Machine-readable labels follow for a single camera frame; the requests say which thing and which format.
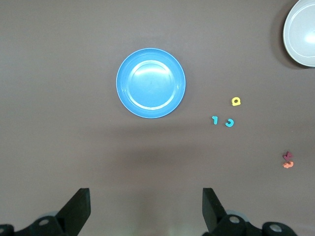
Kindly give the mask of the pale beige plate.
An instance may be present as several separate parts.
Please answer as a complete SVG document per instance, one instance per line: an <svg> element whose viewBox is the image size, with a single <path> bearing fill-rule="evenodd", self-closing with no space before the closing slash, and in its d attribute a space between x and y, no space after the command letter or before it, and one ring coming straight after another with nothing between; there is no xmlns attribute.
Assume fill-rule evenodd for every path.
<svg viewBox="0 0 315 236"><path fill-rule="evenodd" d="M315 0L299 0L283 26L283 44L297 63L315 67Z"/></svg>

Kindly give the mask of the brown table mat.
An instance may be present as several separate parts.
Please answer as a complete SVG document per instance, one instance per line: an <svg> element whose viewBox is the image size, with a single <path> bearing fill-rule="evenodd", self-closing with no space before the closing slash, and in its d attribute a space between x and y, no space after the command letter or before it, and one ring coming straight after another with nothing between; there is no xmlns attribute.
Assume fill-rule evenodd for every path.
<svg viewBox="0 0 315 236"><path fill-rule="evenodd" d="M80 236L201 236L211 187L257 227L315 236L315 68L282 42L295 3L0 0L0 224L21 229L87 187ZM116 91L123 60L149 47L186 75L158 119Z"/></svg>

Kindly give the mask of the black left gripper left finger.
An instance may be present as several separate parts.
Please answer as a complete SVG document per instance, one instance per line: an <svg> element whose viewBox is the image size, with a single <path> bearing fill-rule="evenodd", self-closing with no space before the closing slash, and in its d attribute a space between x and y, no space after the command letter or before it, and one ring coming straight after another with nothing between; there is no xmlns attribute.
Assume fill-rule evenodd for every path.
<svg viewBox="0 0 315 236"><path fill-rule="evenodd" d="M89 188L80 188L55 216L44 216L26 228L0 225L0 236L78 236L91 214Z"/></svg>

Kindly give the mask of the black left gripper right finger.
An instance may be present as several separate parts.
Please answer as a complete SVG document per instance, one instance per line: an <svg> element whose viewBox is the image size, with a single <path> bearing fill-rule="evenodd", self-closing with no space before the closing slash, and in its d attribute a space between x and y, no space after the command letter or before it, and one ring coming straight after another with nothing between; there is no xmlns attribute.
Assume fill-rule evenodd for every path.
<svg viewBox="0 0 315 236"><path fill-rule="evenodd" d="M283 223L266 222L260 229L241 216L228 214L212 188L203 188L202 214L208 229L202 236L298 236Z"/></svg>

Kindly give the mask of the blue plate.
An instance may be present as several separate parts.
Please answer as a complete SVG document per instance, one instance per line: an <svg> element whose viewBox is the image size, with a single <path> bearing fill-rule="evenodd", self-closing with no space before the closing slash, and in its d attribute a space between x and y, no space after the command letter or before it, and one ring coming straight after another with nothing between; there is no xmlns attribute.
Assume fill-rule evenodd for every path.
<svg viewBox="0 0 315 236"><path fill-rule="evenodd" d="M182 102L186 76L179 61L167 51L144 48L121 63L116 90L123 106L141 118L161 118Z"/></svg>

